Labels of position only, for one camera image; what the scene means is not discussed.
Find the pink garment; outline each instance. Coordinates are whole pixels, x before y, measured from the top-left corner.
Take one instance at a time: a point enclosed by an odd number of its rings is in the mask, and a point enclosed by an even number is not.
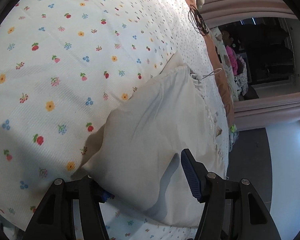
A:
[[[234,54],[233,50],[227,45],[226,51],[231,62],[233,75],[237,75],[238,72],[238,64],[237,64],[237,56]]]

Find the metal screw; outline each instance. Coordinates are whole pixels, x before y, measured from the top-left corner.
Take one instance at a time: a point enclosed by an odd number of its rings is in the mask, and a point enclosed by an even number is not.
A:
[[[244,185],[249,185],[250,181],[248,179],[242,179],[241,183],[244,184]]]
[[[215,179],[217,176],[214,172],[208,172],[207,176],[210,178],[210,179]]]
[[[60,185],[62,183],[62,179],[56,179],[54,181],[54,185]]]

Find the mattress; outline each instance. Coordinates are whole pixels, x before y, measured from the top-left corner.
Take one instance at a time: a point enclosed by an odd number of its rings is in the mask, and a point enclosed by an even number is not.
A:
[[[87,147],[112,109],[158,75],[175,51],[212,71],[185,0],[21,0],[0,27],[0,213],[26,229],[54,179],[80,178]],[[218,126],[225,173],[227,121],[213,77],[202,96]],[[112,239],[187,239],[120,202],[101,205]]]

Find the pink curtain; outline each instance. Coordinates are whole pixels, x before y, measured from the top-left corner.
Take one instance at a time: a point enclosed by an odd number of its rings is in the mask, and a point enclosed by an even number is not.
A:
[[[252,17],[297,19],[282,0],[205,0],[200,13],[209,28]]]
[[[239,131],[300,120],[300,92],[234,102],[234,123]]]

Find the gray floor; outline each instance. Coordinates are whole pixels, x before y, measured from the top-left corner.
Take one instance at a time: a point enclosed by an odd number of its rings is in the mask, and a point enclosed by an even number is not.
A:
[[[241,131],[229,153],[229,180],[247,178],[253,184],[268,210],[272,197],[272,168],[268,137],[265,128]],[[230,219],[230,203],[226,201],[224,231]]]

